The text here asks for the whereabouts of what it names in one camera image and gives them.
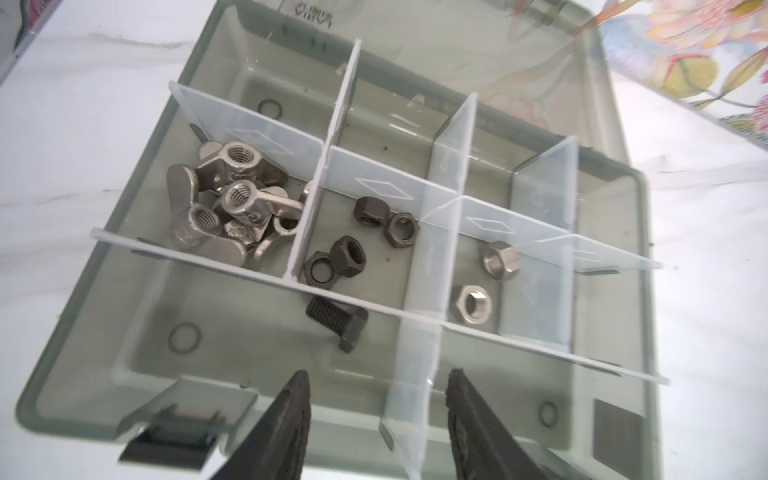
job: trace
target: stainless steel nut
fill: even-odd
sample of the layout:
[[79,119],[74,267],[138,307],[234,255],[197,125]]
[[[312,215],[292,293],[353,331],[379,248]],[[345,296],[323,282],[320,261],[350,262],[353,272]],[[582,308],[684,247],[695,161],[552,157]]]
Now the stainless steel nut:
[[[330,269],[330,275],[326,279],[320,277],[317,272],[317,268],[321,265]],[[315,252],[310,258],[304,262],[304,278],[306,284],[310,286],[316,286],[325,290],[330,290],[336,281],[339,279],[339,274],[333,269],[333,262],[331,262],[331,256],[326,252]]]
[[221,193],[234,181],[253,180],[258,177],[262,159],[261,153],[249,144],[241,141],[225,144],[195,169],[200,179],[200,190]]
[[288,183],[286,171],[264,157],[262,157],[256,170],[256,178],[268,187],[285,187],[285,184]]
[[271,215],[270,209],[256,185],[250,180],[238,180],[221,192],[221,208],[244,225],[254,225]]
[[482,266],[492,278],[506,282],[520,272],[520,255],[509,243],[497,240],[481,247]]
[[245,227],[250,230],[250,234],[253,237],[253,240],[256,242],[260,242],[263,240],[264,235],[266,232],[270,229],[272,226],[272,220],[273,216],[269,215],[268,217],[264,217],[260,222],[254,223],[253,225],[246,225]]
[[216,141],[207,141],[197,148],[197,157],[200,161],[205,161],[208,157],[218,153],[221,150],[221,144]]
[[170,215],[173,218],[197,202],[200,184],[191,167],[184,164],[171,165],[165,175],[170,200]]
[[181,250],[191,250],[220,233],[221,220],[214,211],[201,204],[192,204],[174,218],[170,240]]
[[480,325],[491,318],[491,296],[478,285],[462,285],[454,289],[451,311],[457,320]]
[[238,220],[230,220],[224,224],[224,235],[239,240],[246,248],[251,248],[256,242],[261,240],[256,240],[251,228],[246,227]]
[[333,269],[341,276],[352,278],[366,268],[366,252],[354,237],[345,235],[333,243],[330,251]]
[[234,266],[243,266],[248,258],[248,249],[243,242],[217,235],[211,235],[190,252]]
[[384,237],[395,248],[412,247],[419,235],[419,222],[411,214],[394,214],[387,221]]
[[273,232],[264,240],[261,240],[261,243],[259,243],[251,254],[251,263],[255,270],[261,268],[267,252],[275,250],[279,245],[293,241],[293,238],[296,236],[297,224],[298,222],[296,220],[272,217]]
[[360,197],[355,202],[352,215],[367,227],[381,227],[389,216],[389,205],[376,197]]
[[288,198],[288,192],[282,187],[264,187],[261,191],[268,194],[277,195],[278,197]]

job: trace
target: hex nut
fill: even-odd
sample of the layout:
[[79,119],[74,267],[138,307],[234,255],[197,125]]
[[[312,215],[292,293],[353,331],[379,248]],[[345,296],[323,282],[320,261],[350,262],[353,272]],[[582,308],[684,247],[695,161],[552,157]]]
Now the hex nut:
[[509,243],[497,240],[481,247],[482,266],[492,278],[506,282],[522,268],[518,251]]
[[366,268],[366,252],[354,237],[345,235],[331,247],[333,269],[341,276],[352,278]]
[[412,247],[419,235],[419,222],[411,214],[394,214],[384,229],[386,241],[394,248]]
[[[318,280],[314,275],[314,269],[318,265],[327,265],[331,269],[331,275],[328,280]],[[333,269],[333,262],[329,253],[317,251],[304,262],[304,278],[309,286],[316,286],[325,290],[330,290],[339,279],[339,274]]]
[[366,227],[381,227],[389,217],[389,205],[376,197],[360,197],[352,215]]
[[458,321],[480,325],[491,318],[493,302],[483,287],[461,285],[454,289],[451,311]]

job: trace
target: bolt thread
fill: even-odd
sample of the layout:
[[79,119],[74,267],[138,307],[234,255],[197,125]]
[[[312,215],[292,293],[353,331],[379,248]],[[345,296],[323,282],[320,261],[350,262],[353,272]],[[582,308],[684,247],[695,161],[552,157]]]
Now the bolt thread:
[[321,296],[312,298],[310,304],[306,306],[306,315],[320,325],[332,330],[338,336],[344,334],[344,330],[349,324],[349,319],[352,317],[351,314],[341,310],[338,306]]

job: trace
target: silver hex nut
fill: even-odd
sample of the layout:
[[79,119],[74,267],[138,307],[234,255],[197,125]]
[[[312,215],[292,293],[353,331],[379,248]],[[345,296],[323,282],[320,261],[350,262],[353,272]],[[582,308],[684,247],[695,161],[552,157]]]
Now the silver hex nut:
[[515,278],[522,268],[518,251],[500,240],[483,245],[481,257],[482,266],[488,275],[501,282]]
[[480,325],[491,318],[493,302],[481,286],[461,285],[454,289],[451,311],[458,321]]

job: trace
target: diamond-shaped marking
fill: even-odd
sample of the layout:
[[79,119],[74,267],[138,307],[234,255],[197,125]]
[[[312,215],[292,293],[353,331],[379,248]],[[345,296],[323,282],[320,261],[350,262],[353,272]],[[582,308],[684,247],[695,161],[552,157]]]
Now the diamond-shaped marking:
[[471,223],[472,225],[475,225],[480,230],[485,230],[486,232],[511,233],[512,235],[518,234],[512,228],[510,228],[509,225],[507,225],[504,222],[500,222],[498,220],[488,220],[485,218],[477,218],[477,217],[466,217],[466,218],[469,223]]
[[401,188],[392,182],[370,180],[369,178],[355,178],[355,181],[358,184],[363,185],[365,188],[371,190],[374,194],[379,195],[380,197],[413,200],[413,197],[402,191]]
[[575,260],[583,260],[584,262],[600,263],[601,261],[599,257],[600,256],[597,255],[595,252],[590,252],[589,250],[574,250]]
[[267,155],[294,155],[293,151],[278,144],[258,130],[233,129],[230,134]]

